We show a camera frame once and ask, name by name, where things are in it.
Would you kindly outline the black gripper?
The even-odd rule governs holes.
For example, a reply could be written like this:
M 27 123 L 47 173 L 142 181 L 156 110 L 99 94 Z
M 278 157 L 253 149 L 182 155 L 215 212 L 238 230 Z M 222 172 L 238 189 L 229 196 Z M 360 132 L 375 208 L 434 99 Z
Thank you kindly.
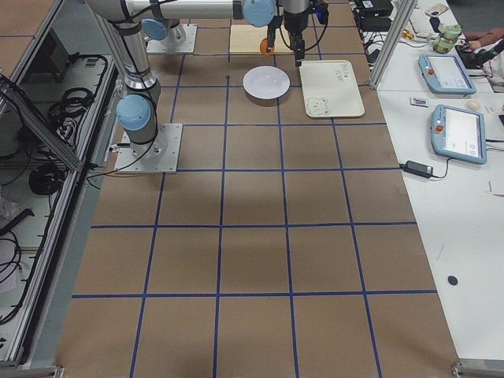
M 278 1 L 277 5 L 282 10 L 283 16 L 283 29 L 288 32 L 290 42 L 288 43 L 285 39 L 283 32 L 280 32 L 280 36 L 283 43 L 290 50 L 295 47 L 295 42 L 298 40 L 303 42 L 302 37 L 303 31 L 308 26 L 308 18 L 310 15 L 315 14 L 324 29 L 317 39 L 317 41 L 310 47 L 305 47 L 305 50 L 312 50 L 317 46 L 328 25 L 329 11 L 328 4 L 325 1 Z M 275 51 L 275 41 L 276 41 L 276 26 L 272 23 L 268 25 L 267 36 L 265 38 L 265 54 L 273 54 Z M 295 49 L 295 66 L 300 67 L 304 59 L 304 49 Z

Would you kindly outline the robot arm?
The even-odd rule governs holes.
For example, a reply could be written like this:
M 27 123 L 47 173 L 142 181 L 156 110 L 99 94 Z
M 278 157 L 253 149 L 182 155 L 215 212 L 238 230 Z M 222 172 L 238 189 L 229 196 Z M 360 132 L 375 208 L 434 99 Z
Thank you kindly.
M 273 50 L 277 29 L 284 28 L 289 36 L 286 44 L 296 66 L 301 66 L 309 49 L 302 36 L 309 15 L 316 15 L 323 25 L 329 18 L 324 1 L 89 1 L 87 5 L 109 27 L 109 43 L 117 48 L 117 63 L 125 70 L 127 94 L 116 107 L 117 119 L 134 158 L 149 163 L 161 160 L 168 141 L 158 123 L 160 83 L 150 69 L 143 38 L 147 21 L 179 31 L 183 18 L 245 20 L 267 28 L 261 48 L 266 53 Z
M 166 46 L 178 46 L 187 38 L 179 19 L 156 20 L 146 18 L 142 20 L 142 28 L 148 39 L 161 42 Z

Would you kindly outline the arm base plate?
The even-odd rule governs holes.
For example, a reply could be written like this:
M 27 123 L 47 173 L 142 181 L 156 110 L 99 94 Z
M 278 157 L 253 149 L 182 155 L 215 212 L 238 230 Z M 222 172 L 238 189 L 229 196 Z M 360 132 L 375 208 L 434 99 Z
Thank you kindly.
M 197 35 L 196 24 L 178 24 L 167 28 L 155 24 L 144 30 L 147 37 L 146 51 L 150 55 L 193 54 Z
M 146 144 L 131 148 L 129 137 L 123 132 L 121 142 L 128 145 L 119 148 L 114 168 L 119 174 L 176 173 L 182 133 L 181 123 L 159 124 L 152 147 Z

